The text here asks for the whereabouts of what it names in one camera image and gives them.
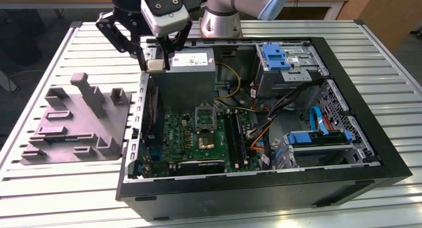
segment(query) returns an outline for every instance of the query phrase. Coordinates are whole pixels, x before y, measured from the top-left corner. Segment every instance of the yellow wire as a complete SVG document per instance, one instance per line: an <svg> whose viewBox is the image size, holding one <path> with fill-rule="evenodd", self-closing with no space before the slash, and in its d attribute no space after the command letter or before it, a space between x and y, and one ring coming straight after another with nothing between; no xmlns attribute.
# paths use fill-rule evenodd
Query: yellow wire
<svg viewBox="0 0 422 228"><path fill-rule="evenodd" d="M223 63L217 63L217 65L221 65L221 66L226 67L226 68L234 73L234 75L235 75L235 77L237 77L237 89L235 89L235 91L234 91L231 94L229 94L229 95L225 95L225 96L221 96L221 97L215 97L215 99L230 98L230 97L231 97L233 95L235 95L235 93L239 91L241 78L239 78L239 75L237 74L237 72L233 70L233 68L229 67L226 64L223 64Z"/></svg>

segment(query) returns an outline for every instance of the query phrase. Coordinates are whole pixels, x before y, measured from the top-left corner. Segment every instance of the slotted metal table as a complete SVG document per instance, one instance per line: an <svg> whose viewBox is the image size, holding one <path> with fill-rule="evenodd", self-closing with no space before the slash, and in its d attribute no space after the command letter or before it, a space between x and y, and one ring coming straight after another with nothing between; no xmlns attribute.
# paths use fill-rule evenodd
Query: slotted metal table
<svg viewBox="0 0 422 228"><path fill-rule="evenodd" d="M243 21L242 30L246 37L324 37L414 175L338 207L145 222L114 200L121 160L33 166L18 163L44 113L48 88L60 86L69 93L77 92L69 84L71 73L85 72L89 83L102 92L114 87L137 92L137 61L114 50L94 23L73 23L0 153L0 228L420 226L422 88L403 66L367 27L352 21ZM199 37L197 23L190 36Z"/></svg>

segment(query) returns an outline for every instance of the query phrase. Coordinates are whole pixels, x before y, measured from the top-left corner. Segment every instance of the motherboard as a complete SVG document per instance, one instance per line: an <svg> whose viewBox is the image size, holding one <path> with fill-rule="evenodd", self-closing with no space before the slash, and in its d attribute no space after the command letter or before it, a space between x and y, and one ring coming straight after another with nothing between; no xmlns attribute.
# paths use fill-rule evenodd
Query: motherboard
<svg viewBox="0 0 422 228"><path fill-rule="evenodd" d="M222 173L259 170L258 156L246 150L247 112L210 112L199 108L191 113L165 114L162 148L149 149L153 177L166 177L171 169L201 162L214 163Z"/></svg>

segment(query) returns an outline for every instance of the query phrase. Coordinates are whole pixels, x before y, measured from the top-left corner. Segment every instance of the label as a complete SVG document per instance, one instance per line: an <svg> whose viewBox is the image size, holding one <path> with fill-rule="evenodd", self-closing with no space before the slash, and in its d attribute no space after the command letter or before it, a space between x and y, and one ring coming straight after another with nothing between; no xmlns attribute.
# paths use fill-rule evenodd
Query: label
<svg viewBox="0 0 422 228"><path fill-rule="evenodd" d="M206 53L177 53L173 57L173 66L207 66Z"/></svg>
<svg viewBox="0 0 422 228"><path fill-rule="evenodd" d="M262 160L262 162L263 162L266 165L270 165L270 159L269 159L269 157L267 157L265 154L262 154L261 160Z"/></svg>
<svg viewBox="0 0 422 228"><path fill-rule="evenodd" d="M250 90L250 97L251 98L257 97L257 91L254 89Z"/></svg>

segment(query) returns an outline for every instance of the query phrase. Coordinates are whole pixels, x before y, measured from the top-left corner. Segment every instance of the wooden cabinet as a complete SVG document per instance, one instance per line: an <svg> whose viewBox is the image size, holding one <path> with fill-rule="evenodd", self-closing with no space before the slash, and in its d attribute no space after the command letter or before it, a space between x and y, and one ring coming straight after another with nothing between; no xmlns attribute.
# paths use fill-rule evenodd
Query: wooden cabinet
<svg viewBox="0 0 422 228"><path fill-rule="evenodd" d="M350 0L339 20L360 19L390 51L395 51L422 19L422 0Z"/></svg>

